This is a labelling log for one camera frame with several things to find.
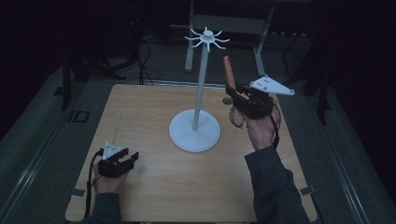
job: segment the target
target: dark background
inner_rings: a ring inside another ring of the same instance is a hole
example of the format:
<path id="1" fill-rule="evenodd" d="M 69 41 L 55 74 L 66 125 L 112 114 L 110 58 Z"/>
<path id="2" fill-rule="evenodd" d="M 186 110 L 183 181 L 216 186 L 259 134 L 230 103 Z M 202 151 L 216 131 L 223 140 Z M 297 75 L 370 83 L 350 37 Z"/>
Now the dark background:
<path id="1" fill-rule="evenodd" d="M 115 24 L 125 24 L 125 18 L 127 21 L 138 18 L 141 24 L 149 24 L 166 37 L 170 22 L 188 21 L 186 2 L 125 1 L 109 7 L 111 1 L 105 0 L 96 1 L 94 6 L 89 1 L 2 1 L 0 137 L 18 119 L 44 80 L 62 65 L 66 52 L 71 52 L 75 60 L 76 77 L 85 81 L 89 74 L 85 73 L 78 52 L 103 62 L 111 48 L 125 53 L 122 51 L 124 45 L 111 47 L 119 43 L 112 41 L 120 39 L 118 35 L 106 35 L 120 33 L 122 36 L 124 33 L 120 30 L 125 26 Z M 137 4 L 137 8 L 131 7 L 133 4 Z M 396 87 L 396 4 L 390 1 L 355 1 L 346 7 L 327 6 L 333 2 L 326 1 L 320 4 L 320 7 L 281 6 L 271 29 L 308 34 L 313 47 L 304 66 L 318 66 L 323 62 L 330 65 L 330 84 L 336 89 L 390 197 L 396 202 L 393 190 L 396 189 L 396 147 L 392 141 L 396 134 L 393 94 Z M 108 10 L 102 11 L 99 6 L 106 6 Z M 109 24 L 100 23 L 98 15 L 105 15 L 102 19 Z M 290 22 L 290 17 L 304 20 Z M 321 25 L 314 29 L 309 25 L 312 21 Z M 103 33 L 104 29 L 113 30 Z"/>

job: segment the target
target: metal leg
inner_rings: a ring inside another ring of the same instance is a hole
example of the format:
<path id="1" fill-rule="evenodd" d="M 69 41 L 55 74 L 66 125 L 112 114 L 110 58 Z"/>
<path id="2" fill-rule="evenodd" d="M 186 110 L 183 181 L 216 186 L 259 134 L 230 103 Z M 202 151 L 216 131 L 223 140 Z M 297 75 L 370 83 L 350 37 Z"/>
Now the metal leg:
<path id="1" fill-rule="evenodd" d="M 265 76 L 264 66 L 262 64 L 262 46 L 264 45 L 265 37 L 268 35 L 268 28 L 270 27 L 271 19 L 274 15 L 275 7 L 271 7 L 267 21 L 262 27 L 262 36 L 260 37 L 259 45 L 253 49 L 254 59 L 256 60 L 257 72 L 260 77 Z"/>
<path id="2" fill-rule="evenodd" d="M 190 30 L 189 30 L 189 38 L 192 38 L 191 29 L 193 29 L 193 21 L 194 21 L 194 1 L 190 0 Z M 187 46 L 187 56 L 186 56 L 186 64 L 184 70 L 186 72 L 190 72 L 192 70 L 192 59 L 194 55 L 194 49 L 192 48 L 192 40 L 189 40 L 189 45 Z"/>

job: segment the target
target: person's left hand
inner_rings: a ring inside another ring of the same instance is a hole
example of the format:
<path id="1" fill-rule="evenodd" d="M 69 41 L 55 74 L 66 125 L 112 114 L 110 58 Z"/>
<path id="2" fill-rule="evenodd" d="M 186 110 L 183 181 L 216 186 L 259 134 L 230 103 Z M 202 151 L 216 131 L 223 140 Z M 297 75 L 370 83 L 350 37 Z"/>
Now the person's left hand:
<path id="1" fill-rule="evenodd" d="M 94 188 L 95 188 L 95 193 L 100 194 L 100 193 L 120 193 L 120 186 L 122 182 L 125 180 L 125 177 L 128 175 L 129 172 L 120 175 L 119 177 L 116 178 L 108 178 L 105 176 L 100 176 L 99 175 L 99 164 L 96 163 L 93 166 L 93 171 L 95 173 L 95 179 L 96 182 L 94 183 Z"/>

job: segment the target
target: white stand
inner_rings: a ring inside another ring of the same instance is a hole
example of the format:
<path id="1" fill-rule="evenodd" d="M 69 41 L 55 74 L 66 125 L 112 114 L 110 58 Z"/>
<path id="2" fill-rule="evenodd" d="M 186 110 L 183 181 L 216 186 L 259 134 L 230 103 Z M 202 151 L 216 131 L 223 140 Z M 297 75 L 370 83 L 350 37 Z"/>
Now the white stand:
<path id="1" fill-rule="evenodd" d="M 219 40 L 218 36 L 221 32 L 213 35 L 213 32 L 205 28 L 204 34 L 195 38 L 187 38 L 189 40 L 200 39 L 201 41 L 192 46 L 193 48 L 203 44 L 201 66 L 198 80 L 198 92 L 194 110 L 186 110 L 177 114 L 171 121 L 169 126 L 169 134 L 172 141 L 183 150 L 189 152 L 202 152 L 212 148 L 220 138 L 219 122 L 211 114 L 201 110 L 202 96 L 204 93 L 205 75 L 207 67 L 207 59 L 210 51 L 210 44 L 220 47 L 215 41 L 226 42 L 229 40 Z"/>

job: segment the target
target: white vertical pole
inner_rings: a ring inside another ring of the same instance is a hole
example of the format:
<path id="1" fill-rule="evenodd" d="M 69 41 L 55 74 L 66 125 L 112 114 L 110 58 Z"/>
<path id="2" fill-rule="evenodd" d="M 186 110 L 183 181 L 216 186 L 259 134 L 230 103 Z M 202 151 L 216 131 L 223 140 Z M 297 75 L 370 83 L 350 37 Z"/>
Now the white vertical pole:
<path id="1" fill-rule="evenodd" d="M 207 44 L 204 43 L 202 45 L 201 66 L 200 66 L 200 70 L 199 70 L 199 79 L 198 79 L 198 92 L 197 92 L 197 98 L 195 101 L 194 121 L 192 124 L 192 129 L 194 131 L 196 131 L 198 129 L 198 119 L 199 119 L 199 114 L 201 111 L 202 96 L 204 93 L 204 84 L 205 84 L 208 56 L 209 56 L 209 51 L 207 50 Z"/>

